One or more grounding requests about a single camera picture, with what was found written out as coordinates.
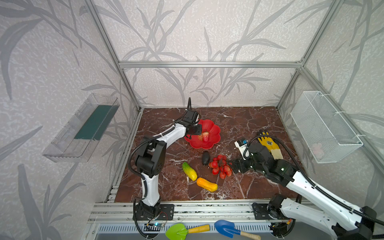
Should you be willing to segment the single pink fake strawberry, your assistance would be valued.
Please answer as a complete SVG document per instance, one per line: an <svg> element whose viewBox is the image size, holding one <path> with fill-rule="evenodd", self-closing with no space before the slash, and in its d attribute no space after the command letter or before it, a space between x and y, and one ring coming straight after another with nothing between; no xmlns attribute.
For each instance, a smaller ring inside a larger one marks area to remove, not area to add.
<svg viewBox="0 0 384 240"><path fill-rule="evenodd" d="M203 142L208 142L209 141L209 135L210 135L209 132L202 133L202 141Z"/></svg>

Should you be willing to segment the dark fake avocado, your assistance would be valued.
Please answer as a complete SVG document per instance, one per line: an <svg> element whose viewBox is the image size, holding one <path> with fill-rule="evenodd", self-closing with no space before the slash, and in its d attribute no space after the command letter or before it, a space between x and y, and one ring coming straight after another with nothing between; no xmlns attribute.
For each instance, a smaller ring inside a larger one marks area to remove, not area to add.
<svg viewBox="0 0 384 240"><path fill-rule="evenodd" d="M202 164L203 166L207 166L210 163L211 156L208 151L204 151L202 154Z"/></svg>

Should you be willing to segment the red fake strawberry bunch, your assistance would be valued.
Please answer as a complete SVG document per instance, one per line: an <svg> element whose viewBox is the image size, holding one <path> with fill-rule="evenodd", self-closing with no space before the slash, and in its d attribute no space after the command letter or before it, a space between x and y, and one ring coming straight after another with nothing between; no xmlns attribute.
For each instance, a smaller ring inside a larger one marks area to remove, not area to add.
<svg viewBox="0 0 384 240"><path fill-rule="evenodd" d="M227 162L227 157L222 154L214 157L213 160L209 162L209 167L212 169L212 174L218 175L222 180L233 174L233 170Z"/></svg>

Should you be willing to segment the yellow orange fake squash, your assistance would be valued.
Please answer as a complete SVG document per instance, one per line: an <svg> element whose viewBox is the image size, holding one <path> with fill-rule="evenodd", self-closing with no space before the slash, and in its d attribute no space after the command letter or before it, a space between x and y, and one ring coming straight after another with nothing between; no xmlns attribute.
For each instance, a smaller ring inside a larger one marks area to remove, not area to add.
<svg viewBox="0 0 384 240"><path fill-rule="evenodd" d="M209 192L215 192L218 190L218 185L215 183L211 183L204 178L198 178L196 181L197 185Z"/></svg>

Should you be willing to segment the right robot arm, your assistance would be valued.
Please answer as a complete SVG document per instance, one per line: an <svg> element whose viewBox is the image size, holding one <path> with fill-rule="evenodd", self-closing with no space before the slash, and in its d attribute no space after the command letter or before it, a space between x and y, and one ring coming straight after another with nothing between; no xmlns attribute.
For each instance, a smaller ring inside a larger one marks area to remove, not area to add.
<svg viewBox="0 0 384 240"><path fill-rule="evenodd" d="M313 209L277 194L269 202L270 215L299 220L329 234L335 240L384 238L382 234L374 234L375 226L384 224L376 218L375 210L349 203L314 182L301 169L290 149L278 138L271 137L275 143L284 147L291 158L290 161L275 159L272 152L258 142L261 138L256 136L250 141L240 139L235 142L241 158L230 162L233 171L260 173L271 182L288 188L317 206Z"/></svg>

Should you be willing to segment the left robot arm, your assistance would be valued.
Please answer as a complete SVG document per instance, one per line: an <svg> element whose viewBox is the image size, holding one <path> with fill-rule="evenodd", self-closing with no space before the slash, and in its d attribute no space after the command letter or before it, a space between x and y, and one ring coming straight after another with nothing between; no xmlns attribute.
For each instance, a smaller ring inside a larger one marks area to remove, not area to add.
<svg viewBox="0 0 384 240"><path fill-rule="evenodd" d="M170 128L155 136L143 138L129 155L128 168L141 178L143 188L142 197L134 199L138 201L134 204L135 214L148 219L160 215L159 174L165 164L167 148L187 135L200 135L202 126L198 124L199 120L200 115L192 109L192 100L189 98L186 111L173 121Z"/></svg>

